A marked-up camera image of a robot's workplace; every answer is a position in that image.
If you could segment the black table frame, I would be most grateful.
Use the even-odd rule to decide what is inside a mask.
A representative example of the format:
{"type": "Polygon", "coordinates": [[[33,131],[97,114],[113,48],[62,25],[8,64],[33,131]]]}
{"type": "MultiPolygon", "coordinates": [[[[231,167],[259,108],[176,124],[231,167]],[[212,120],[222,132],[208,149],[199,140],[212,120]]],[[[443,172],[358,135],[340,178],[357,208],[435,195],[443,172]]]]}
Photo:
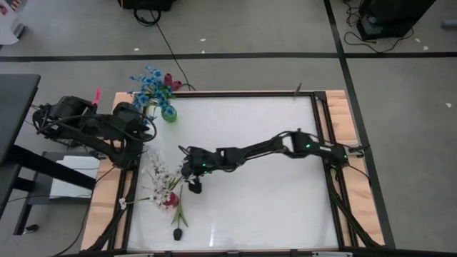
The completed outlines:
{"type": "MultiPolygon", "coordinates": [[[[337,142],[368,144],[358,137],[358,131],[354,125],[354,115],[350,110],[351,103],[343,90],[328,91],[300,91],[299,97],[312,96],[322,102],[319,107],[319,117],[326,124],[326,138],[334,137],[337,142]]],[[[292,91],[197,91],[179,92],[181,98],[230,98],[236,97],[293,97],[292,91]]],[[[350,164],[365,171],[370,177],[370,182],[363,182],[359,175],[353,175],[344,171],[341,182],[346,185],[348,191],[348,204],[351,206],[353,215],[357,218],[367,234],[376,242],[386,246],[395,246],[390,229],[390,223],[386,218],[386,208],[380,190],[374,160],[370,150],[364,157],[351,157],[350,164]]],[[[102,235],[119,209],[118,199],[126,196],[135,181],[136,171],[123,171],[111,166],[110,161],[102,161],[98,176],[101,179],[94,189],[93,198],[89,207],[88,217],[84,227],[81,250],[92,247],[102,235]]]]}

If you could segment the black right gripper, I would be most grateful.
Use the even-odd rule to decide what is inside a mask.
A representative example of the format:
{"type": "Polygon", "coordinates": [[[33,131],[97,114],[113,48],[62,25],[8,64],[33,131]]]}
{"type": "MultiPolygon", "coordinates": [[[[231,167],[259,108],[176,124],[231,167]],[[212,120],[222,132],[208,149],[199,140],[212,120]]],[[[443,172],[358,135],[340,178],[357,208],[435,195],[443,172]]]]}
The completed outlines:
{"type": "Polygon", "coordinates": [[[179,149],[185,154],[181,167],[181,175],[184,178],[195,178],[214,171],[218,166],[218,159],[215,153],[203,148],[189,146],[179,149]]]}

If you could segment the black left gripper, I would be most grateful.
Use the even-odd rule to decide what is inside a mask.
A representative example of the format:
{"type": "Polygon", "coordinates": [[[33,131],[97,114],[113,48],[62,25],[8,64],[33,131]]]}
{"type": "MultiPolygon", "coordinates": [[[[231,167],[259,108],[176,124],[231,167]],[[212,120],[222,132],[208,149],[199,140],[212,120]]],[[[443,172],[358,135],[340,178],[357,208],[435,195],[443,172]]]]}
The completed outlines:
{"type": "Polygon", "coordinates": [[[148,142],[154,139],[154,130],[146,130],[142,114],[132,104],[121,102],[116,105],[112,114],[112,127],[116,131],[137,132],[138,136],[147,136],[136,139],[140,142],[148,142]]]}

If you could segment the white cart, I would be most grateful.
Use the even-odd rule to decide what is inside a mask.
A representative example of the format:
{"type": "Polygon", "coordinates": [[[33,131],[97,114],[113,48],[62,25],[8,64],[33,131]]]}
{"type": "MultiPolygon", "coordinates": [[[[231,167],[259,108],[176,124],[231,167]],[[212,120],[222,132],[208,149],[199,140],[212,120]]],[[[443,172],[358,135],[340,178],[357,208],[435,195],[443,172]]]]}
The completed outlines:
{"type": "Polygon", "coordinates": [[[26,25],[6,0],[0,0],[0,45],[17,43],[25,32],[26,25]]]}

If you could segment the black computer case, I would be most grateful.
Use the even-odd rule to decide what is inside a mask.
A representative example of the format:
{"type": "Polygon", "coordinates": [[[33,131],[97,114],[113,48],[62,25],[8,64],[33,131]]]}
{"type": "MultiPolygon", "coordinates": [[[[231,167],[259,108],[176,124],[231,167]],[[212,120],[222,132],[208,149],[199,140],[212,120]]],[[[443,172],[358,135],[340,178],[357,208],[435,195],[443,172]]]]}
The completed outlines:
{"type": "Polygon", "coordinates": [[[402,38],[436,0],[363,0],[356,28],[363,41],[402,38]]]}

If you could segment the black box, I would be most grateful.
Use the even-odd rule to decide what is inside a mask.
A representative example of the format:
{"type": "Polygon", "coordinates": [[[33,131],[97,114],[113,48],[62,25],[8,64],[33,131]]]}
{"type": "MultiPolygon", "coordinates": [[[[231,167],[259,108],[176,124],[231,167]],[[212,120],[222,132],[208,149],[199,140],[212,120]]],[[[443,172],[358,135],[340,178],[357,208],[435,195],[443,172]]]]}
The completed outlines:
{"type": "Polygon", "coordinates": [[[117,0],[122,9],[169,11],[177,0],[117,0]]]}

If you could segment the white flower bunch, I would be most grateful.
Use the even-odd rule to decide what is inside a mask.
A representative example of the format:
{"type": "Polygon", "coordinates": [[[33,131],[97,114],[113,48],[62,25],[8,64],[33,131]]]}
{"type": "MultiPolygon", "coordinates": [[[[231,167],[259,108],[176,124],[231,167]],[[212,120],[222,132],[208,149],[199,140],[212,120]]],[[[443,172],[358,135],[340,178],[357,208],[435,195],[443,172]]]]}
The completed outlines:
{"type": "Polygon", "coordinates": [[[133,205],[134,203],[147,202],[153,203],[159,209],[167,209],[166,202],[171,200],[171,194],[173,193],[167,187],[166,182],[163,181],[153,181],[151,187],[145,187],[149,191],[147,197],[143,197],[137,200],[126,200],[125,198],[119,199],[119,205],[121,210],[125,210],[128,205],[133,205]]]}
{"type": "Polygon", "coordinates": [[[143,152],[143,157],[141,188],[146,189],[152,202],[164,205],[171,200],[174,189],[188,181],[188,177],[181,174],[184,164],[181,163],[176,169],[170,169],[161,154],[151,148],[143,152]]]}

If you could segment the black desk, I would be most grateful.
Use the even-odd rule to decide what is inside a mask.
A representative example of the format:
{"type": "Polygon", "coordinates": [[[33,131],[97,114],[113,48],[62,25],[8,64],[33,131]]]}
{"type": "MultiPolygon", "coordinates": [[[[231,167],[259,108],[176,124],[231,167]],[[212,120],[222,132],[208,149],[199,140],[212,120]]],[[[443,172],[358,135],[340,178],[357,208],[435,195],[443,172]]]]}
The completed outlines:
{"type": "Polygon", "coordinates": [[[96,185],[94,178],[15,144],[40,79],[36,74],[0,74],[0,218],[14,189],[28,193],[14,229],[17,236],[39,228],[36,224],[26,226],[32,207],[29,199],[37,183],[35,179],[21,178],[22,168],[86,189],[96,185]]]}

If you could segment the wooden base board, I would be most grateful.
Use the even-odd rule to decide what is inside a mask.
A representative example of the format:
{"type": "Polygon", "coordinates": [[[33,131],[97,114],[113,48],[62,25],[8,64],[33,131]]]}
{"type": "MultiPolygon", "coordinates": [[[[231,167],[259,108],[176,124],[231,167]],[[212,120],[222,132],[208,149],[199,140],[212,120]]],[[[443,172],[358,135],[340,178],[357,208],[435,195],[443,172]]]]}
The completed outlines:
{"type": "MultiPolygon", "coordinates": [[[[353,123],[353,114],[350,109],[345,91],[300,91],[299,96],[312,94],[318,102],[318,114],[324,130],[324,138],[334,139],[337,142],[357,144],[356,128],[353,123]]],[[[176,94],[179,99],[203,98],[203,97],[279,97],[292,96],[292,91],[180,91],[176,94]]],[[[361,227],[377,243],[386,244],[388,238],[383,234],[383,225],[379,221],[380,212],[385,208],[376,205],[376,199],[381,199],[379,193],[372,193],[374,186],[379,182],[373,177],[369,181],[364,180],[362,175],[357,175],[357,170],[368,172],[366,162],[372,159],[372,155],[366,151],[364,154],[357,153],[350,157],[350,167],[342,172],[335,171],[336,176],[333,184],[336,190],[342,194],[346,189],[347,206],[361,224],[361,227]]],[[[94,189],[93,198],[89,207],[84,233],[82,235],[81,250],[92,247],[98,237],[102,235],[118,210],[118,198],[125,196],[133,178],[133,171],[122,171],[114,168],[111,162],[101,162],[98,176],[101,180],[94,189]]],[[[105,250],[120,250],[126,247],[129,232],[129,219],[133,211],[127,210],[122,214],[118,226],[114,229],[105,244],[101,247],[105,250]]]]}

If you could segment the green glass vase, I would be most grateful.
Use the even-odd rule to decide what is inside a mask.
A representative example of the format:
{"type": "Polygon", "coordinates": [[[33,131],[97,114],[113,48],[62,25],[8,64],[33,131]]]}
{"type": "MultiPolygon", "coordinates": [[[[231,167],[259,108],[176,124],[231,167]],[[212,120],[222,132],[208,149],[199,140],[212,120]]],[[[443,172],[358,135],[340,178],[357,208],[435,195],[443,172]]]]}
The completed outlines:
{"type": "Polygon", "coordinates": [[[161,117],[163,120],[169,123],[173,123],[177,120],[178,112],[173,106],[167,106],[161,110],[161,117]]]}

